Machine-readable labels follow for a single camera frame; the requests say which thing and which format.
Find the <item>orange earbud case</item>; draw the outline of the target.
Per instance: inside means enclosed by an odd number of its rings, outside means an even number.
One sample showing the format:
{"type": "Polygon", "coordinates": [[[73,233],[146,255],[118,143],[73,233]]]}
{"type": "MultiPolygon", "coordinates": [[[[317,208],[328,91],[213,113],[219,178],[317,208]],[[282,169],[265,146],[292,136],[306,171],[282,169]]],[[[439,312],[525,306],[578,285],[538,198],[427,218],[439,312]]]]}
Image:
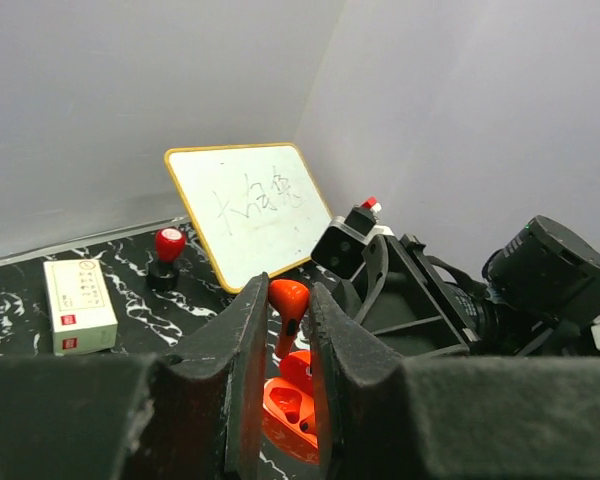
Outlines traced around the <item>orange earbud case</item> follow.
{"type": "Polygon", "coordinates": [[[279,450],[296,460],[317,465],[311,352],[290,353],[279,364],[280,375],[264,383],[262,430],[279,450]]]}

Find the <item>red black button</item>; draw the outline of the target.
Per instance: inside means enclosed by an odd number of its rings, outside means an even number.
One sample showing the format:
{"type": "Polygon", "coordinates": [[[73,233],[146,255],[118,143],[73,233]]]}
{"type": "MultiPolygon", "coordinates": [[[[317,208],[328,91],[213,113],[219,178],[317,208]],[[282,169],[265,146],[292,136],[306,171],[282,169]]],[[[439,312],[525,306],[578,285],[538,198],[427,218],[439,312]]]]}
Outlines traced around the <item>red black button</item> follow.
{"type": "Polygon", "coordinates": [[[177,261],[186,245],[185,235],[167,227],[155,235],[156,258],[149,264],[146,283],[151,290],[165,292],[176,288],[179,279],[177,261]]]}

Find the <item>white box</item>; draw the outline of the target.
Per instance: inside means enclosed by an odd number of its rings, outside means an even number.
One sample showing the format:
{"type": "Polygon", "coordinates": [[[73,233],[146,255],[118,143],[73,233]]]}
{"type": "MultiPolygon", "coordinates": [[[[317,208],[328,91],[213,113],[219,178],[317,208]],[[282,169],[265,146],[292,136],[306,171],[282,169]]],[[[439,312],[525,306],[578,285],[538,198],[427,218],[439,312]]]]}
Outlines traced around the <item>white box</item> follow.
{"type": "Polygon", "coordinates": [[[96,259],[45,261],[52,349],[57,356],[115,346],[118,320],[96,259]]]}

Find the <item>orange earbud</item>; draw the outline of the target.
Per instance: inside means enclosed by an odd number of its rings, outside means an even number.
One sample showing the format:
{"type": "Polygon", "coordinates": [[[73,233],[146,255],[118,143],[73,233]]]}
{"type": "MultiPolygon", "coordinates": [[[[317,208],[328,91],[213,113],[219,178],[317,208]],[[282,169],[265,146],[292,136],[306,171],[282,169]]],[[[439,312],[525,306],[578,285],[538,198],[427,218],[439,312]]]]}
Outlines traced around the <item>orange earbud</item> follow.
{"type": "Polygon", "coordinates": [[[296,424],[300,419],[302,395],[290,388],[274,387],[270,392],[270,399],[282,411],[286,420],[296,424]]]}
{"type": "Polygon", "coordinates": [[[290,353],[308,309],[309,298],[309,289],[294,280],[276,279],[269,285],[269,304],[281,318],[281,331],[275,347],[275,355],[280,359],[290,353]]]}

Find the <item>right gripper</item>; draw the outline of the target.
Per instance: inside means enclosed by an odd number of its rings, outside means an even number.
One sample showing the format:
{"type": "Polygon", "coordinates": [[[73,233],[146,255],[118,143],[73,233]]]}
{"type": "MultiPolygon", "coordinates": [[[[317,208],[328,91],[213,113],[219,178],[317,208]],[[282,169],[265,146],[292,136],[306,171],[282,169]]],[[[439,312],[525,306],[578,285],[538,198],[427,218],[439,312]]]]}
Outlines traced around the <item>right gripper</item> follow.
{"type": "Polygon", "coordinates": [[[362,266],[332,291],[340,308],[403,356],[478,354],[484,348],[485,286],[424,253],[417,239],[378,235],[362,266]]]}

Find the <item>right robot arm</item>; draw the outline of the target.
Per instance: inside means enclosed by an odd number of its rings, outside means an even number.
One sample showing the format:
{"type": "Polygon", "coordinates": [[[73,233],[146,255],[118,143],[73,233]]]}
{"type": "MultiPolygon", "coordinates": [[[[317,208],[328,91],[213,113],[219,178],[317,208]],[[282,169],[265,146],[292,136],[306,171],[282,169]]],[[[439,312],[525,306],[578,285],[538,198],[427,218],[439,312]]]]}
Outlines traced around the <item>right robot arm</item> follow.
{"type": "Polygon", "coordinates": [[[403,356],[587,355],[600,315],[600,253],[538,215],[486,260],[481,279],[414,236],[378,235],[352,273],[332,268],[339,307],[403,356]]]}

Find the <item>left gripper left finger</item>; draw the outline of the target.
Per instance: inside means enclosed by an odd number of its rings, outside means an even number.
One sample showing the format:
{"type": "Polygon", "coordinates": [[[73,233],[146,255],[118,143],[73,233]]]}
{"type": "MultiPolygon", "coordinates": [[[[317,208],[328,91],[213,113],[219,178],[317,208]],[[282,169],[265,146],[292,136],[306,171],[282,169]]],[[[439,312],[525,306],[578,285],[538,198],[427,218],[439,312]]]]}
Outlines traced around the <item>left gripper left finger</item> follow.
{"type": "Polygon", "coordinates": [[[161,354],[0,357],[0,479],[253,479],[266,274],[161,354]]]}

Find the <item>white whiteboard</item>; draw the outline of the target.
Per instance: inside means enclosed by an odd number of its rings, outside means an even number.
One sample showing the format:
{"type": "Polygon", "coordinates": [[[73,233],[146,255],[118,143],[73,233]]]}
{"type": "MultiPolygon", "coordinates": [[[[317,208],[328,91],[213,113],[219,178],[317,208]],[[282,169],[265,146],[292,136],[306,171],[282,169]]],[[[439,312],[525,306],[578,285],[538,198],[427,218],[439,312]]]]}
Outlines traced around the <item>white whiteboard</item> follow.
{"type": "Polygon", "coordinates": [[[307,262],[333,218],[292,143],[172,148],[164,162],[229,293],[307,262]]]}

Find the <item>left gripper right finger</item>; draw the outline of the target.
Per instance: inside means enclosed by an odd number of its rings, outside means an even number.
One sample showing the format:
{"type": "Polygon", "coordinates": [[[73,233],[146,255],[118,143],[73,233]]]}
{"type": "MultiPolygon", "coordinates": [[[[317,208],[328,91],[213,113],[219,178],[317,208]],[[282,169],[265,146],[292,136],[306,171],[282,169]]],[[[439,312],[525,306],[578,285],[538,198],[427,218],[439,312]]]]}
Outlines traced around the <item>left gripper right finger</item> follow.
{"type": "Polygon", "coordinates": [[[600,479],[600,358],[404,357],[311,292],[324,479],[600,479]]]}

